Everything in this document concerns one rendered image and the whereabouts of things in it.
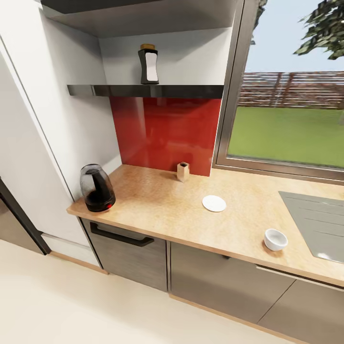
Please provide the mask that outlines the coffee cup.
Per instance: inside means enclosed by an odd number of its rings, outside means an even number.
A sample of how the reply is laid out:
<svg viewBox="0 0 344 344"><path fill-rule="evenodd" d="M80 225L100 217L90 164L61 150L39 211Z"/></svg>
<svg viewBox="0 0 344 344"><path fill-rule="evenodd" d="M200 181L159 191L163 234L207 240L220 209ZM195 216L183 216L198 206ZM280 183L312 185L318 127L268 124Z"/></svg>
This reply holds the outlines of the coffee cup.
<svg viewBox="0 0 344 344"><path fill-rule="evenodd" d="M288 240L280 231L268 229L264 234L266 246L274 251L282 250L288 245Z"/></svg>

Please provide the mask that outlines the saucer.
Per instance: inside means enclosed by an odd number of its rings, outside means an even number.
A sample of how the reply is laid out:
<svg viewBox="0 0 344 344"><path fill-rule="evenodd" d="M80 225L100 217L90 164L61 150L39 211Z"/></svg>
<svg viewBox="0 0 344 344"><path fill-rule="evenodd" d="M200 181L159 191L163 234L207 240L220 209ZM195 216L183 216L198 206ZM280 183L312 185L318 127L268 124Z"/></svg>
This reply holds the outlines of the saucer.
<svg viewBox="0 0 344 344"><path fill-rule="evenodd" d="M205 208L215 212L223 211L226 208L226 202L222 198L215 195L206 196L203 198L202 203Z"/></svg>

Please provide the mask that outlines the bottle of coffee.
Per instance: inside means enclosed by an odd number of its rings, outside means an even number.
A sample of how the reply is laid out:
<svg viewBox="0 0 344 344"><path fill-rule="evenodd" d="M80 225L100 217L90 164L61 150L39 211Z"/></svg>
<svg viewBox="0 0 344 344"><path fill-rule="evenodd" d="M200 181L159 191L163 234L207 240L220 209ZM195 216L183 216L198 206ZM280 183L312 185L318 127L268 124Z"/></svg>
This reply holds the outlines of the bottle of coffee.
<svg viewBox="0 0 344 344"><path fill-rule="evenodd" d="M141 84L158 85L159 80L156 71L158 50L155 50L155 45L146 43L140 45L138 54L142 67Z"/></svg>

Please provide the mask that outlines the electric kettle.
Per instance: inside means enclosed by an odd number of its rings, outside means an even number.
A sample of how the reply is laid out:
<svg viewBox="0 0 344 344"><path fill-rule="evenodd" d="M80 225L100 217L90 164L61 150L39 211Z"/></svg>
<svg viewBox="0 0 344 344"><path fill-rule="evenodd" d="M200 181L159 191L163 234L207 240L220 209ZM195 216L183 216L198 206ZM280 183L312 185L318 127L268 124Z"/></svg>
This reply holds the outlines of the electric kettle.
<svg viewBox="0 0 344 344"><path fill-rule="evenodd" d="M115 193L107 173L98 164L88 164L81 169L80 187L87 208L102 212L116 202Z"/></svg>

